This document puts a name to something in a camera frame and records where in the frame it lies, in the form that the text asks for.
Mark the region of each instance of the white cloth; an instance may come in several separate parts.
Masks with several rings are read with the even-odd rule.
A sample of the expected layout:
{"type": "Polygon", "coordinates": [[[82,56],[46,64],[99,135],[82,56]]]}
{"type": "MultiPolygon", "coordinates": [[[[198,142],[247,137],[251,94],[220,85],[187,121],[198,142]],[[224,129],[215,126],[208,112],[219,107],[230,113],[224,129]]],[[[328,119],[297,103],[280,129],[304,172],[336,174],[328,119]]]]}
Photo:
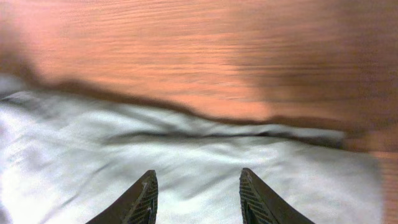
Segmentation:
{"type": "Polygon", "coordinates": [[[340,132],[221,124],[13,83],[0,82],[0,90],[7,86],[0,190],[9,223],[85,223],[149,169],[159,181],[157,223],[242,223],[243,167],[315,223],[382,221],[375,159],[262,136],[337,146],[340,132]]]}

